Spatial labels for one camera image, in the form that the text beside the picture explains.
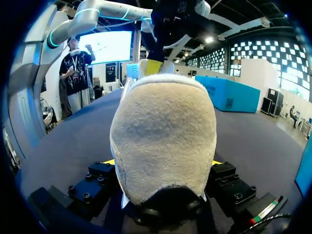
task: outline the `black t-shirt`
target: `black t-shirt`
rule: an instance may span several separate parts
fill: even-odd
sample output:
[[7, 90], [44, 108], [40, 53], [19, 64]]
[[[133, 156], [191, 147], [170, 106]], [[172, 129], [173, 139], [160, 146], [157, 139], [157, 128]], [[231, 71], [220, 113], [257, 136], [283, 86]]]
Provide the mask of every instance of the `black t-shirt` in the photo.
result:
[[64, 80], [68, 96], [88, 88], [85, 66], [86, 64], [91, 64], [91, 62], [91, 55], [85, 51], [81, 51], [79, 55], [73, 57], [68, 54], [63, 59], [59, 69], [60, 76], [65, 74], [71, 66], [74, 68], [74, 73]]

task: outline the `black table surface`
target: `black table surface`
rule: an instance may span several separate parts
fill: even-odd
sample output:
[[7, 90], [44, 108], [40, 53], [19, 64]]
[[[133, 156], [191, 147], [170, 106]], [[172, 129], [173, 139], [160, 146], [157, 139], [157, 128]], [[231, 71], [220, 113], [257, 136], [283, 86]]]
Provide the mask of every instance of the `black table surface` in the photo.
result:
[[[54, 185], [63, 193], [77, 184], [95, 161], [112, 159], [109, 132], [119, 105], [117, 90], [91, 103], [45, 136], [23, 162], [17, 186], [27, 198], [40, 187]], [[215, 110], [217, 146], [215, 160], [229, 161], [241, 179], [257, 187], [257, 196], [270, 192], [289, 201], [282, 212], [292, 212], [301, 201], [294, 183], [303, 149], [261, 114], [227, 113]], [[211, 200], [215, 222], [228, 230], [227, 218]]]

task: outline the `blue box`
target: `blue box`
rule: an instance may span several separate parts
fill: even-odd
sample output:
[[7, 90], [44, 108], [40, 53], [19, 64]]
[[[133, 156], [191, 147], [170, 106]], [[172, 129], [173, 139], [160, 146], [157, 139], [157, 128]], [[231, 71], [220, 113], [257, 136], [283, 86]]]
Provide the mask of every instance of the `blue box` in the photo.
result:
[[223, 78], [196, 76], [208, 91], [215, 108], [229, 112], [257, 111], [260, 90]]

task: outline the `display screen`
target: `display screen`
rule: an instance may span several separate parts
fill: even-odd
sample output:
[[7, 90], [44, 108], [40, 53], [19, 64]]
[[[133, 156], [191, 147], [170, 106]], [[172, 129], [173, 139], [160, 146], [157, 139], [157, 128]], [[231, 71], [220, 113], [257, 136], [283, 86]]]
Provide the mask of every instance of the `display screen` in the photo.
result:
[[88, 34], [80, 37], [79, 49], [88, 52], [86, 45], [92, 46], [96, 60], [91, 64], [129, 61], [131, 36], [132, 32], [129, 31]]

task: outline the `fuzzy fabric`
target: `fuzzy fabric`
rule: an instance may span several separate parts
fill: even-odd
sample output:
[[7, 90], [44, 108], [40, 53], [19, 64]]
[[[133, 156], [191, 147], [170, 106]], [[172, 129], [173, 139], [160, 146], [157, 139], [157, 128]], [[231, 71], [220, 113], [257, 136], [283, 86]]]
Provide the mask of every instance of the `fuzzy fabric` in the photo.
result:
[[186, 186], [200, 196], [215, 154], [213, 104], [192, 79], [143, 78], [120, 103], [110, 141], [120, 186], [133, 204], [167, 187]]

